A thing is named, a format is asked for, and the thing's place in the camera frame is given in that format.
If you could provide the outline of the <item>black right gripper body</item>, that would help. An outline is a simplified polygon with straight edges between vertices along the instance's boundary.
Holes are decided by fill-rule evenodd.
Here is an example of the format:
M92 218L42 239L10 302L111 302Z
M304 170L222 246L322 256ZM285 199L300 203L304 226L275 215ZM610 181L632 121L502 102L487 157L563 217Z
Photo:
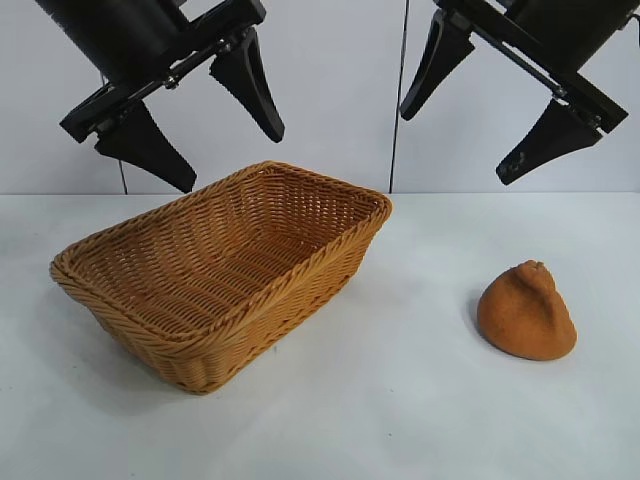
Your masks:
M486 1L438 1L477 35L541 78L555 96L612 132L628 113L579 74L582 66L624 28L637 1L505 1L500 12Z

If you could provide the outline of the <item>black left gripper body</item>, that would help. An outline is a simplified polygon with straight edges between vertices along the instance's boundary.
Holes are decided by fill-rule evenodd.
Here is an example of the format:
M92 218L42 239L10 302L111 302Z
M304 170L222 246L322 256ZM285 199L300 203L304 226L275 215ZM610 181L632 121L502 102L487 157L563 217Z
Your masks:
M266 16L258 1L223 1L194 20L176 1L38 5L108 80L61 121L77 142L130 104L159 87L174 87L209 57L228 52Z

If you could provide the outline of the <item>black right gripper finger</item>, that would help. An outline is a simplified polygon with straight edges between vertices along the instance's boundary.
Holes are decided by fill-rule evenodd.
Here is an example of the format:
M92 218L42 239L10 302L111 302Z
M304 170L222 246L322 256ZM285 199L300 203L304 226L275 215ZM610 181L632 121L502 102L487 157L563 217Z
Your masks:
M474 50L472 24L453 10L438 9L431 20L425 49L400 116L411 120L446 77Z
M552 99L527 135L496 167L503 185L510 185L559 157L590 148L602 138L593 116Z

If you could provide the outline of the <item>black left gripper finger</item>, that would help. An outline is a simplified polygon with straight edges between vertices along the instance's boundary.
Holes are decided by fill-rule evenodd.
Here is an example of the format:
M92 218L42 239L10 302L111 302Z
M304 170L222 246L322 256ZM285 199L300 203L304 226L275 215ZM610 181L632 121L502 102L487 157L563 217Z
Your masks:
M209 73L244 107L271 141L283 140L285 125L269 89L256 31L244 31L228 52L218 54Z
M98 132L96 151L134 165L182 193L192 191L196 172L161 132L143 102L135 102L114 125Z

